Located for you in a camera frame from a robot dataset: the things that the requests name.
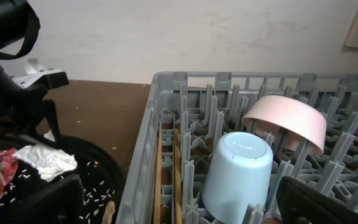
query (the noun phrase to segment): tabletop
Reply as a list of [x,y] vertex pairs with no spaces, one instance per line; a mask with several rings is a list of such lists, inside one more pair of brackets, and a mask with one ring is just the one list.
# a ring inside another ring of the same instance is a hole
[[[126,176],[149,91],[150,85],[70,80],[67,86],[49,90],[44,99],[56,102],[63,135],[103,148]],[[42,123],[39,130],[48,128]]]

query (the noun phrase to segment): gray plastic dish rack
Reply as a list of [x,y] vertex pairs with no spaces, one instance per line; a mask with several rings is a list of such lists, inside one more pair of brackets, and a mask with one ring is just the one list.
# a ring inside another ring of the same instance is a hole
[[[200,78],[207,82],[212,79],[212,85],[188,87],[189,80]],[[305,151],[279,149],[282,161],[273,162],[265,210],[249,205],[243,223],[261,223],[267,217],[280,219],[275,193],[284,175],[358,212],[358,75],[162,72],[153,77],[116,223],[152,221],[159,127],[162,169],[172,177],[162,183],[161,204],[170,213],[162,223],[174,223],[175,219],[173,139],[174,129],[179,127],[182,218],[186,224],[217,223],[199,203],[208,161],[224,133],[244,131],[241,118],[265,95],[292,97],[319,110],[328,124],[324,154],[307,156]],[[270,145],[274,138],[281,137],[263,136]]]

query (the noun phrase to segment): crumpled white tissue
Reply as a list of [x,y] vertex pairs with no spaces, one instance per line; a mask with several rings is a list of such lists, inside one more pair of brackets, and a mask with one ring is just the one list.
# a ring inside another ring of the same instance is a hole
[[24,146],[13,156],[36,168],[41,179],[47,182],[64,172],[77,168],[74,155],[69,155],[61,149],[54,149],[43,144]]

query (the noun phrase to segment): wall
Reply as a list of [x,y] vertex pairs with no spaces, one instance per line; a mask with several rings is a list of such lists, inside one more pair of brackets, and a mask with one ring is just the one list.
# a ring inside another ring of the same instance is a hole
[[[42,28],[28,57],[70,79],[150,83],[174,70],[358,73],[358,52],[343,49],[358,0],[29,2]],[[20,75],[22,61],[1,63]]]

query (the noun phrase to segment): light blue cup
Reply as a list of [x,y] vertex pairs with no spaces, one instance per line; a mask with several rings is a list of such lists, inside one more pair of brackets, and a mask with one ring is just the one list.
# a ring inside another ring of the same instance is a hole
[[225,134],[216,145],[203,190],[206,209],[220,222],[240,224],[247,206],[263,210],[269,189],[273,152],[260,137]]

